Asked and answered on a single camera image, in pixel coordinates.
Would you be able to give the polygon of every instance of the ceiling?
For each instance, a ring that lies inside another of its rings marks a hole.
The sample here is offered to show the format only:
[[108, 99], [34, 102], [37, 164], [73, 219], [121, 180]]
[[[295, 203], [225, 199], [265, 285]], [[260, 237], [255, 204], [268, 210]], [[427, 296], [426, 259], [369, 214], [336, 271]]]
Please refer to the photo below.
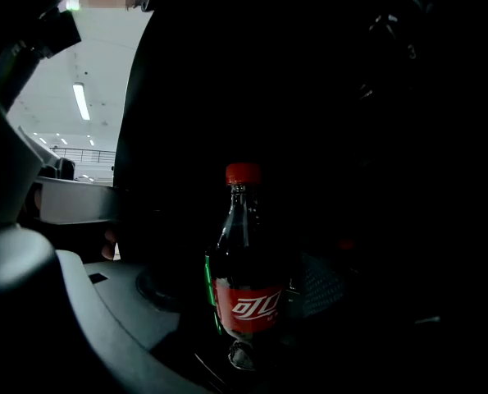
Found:
[[[41, 61], [8, 119], [49, 148], [115, 151], [130, 67], [151, 14], [88, 7], [73, 14], [82, 42]], [[75, 82], [84, 83], [90, 121], [81, 118]]]

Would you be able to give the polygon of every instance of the bottle label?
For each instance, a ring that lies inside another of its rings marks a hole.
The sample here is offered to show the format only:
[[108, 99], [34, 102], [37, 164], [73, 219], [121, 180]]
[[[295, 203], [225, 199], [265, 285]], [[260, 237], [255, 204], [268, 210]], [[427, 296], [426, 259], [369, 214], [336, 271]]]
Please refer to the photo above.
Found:
[[262, 332], [276, 323], [283, 286], [244, 291], [213, 279], [212, 288], [225, 328], [242, 333]]

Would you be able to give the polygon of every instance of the bottle cap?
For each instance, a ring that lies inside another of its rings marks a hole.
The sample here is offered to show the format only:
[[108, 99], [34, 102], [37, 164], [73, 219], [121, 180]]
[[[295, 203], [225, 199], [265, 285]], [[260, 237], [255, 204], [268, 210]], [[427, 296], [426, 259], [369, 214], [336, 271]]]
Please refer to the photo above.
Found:
[[257, 163], [232, 163], [226, 169], [226, 183], [232, 184], [260, 184], [262, 171]]

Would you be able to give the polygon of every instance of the railing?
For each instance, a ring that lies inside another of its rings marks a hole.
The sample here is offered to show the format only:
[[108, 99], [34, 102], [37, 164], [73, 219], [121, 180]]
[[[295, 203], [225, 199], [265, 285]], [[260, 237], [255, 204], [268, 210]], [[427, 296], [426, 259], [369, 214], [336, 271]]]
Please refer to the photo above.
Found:
[[104, 150], [53, 148], [52, 151], [58, 156], [70, 159], [76, 163], [109, 163], [112, 165], [116, 157], [116, 152]]

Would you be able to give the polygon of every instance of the cola bottle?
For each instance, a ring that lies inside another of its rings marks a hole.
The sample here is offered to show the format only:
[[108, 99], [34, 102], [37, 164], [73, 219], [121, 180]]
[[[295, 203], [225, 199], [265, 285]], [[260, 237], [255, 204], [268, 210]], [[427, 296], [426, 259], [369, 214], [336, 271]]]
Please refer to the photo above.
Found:
[[271, 359], [285, 288], [278, 244], [263, 229], [258, 208], [262, 180], [256, 163], [226, 169], [230, 209], [210, 255], [212, 288], [224, 333], [232, 337], [230, 362], [256, 370]]

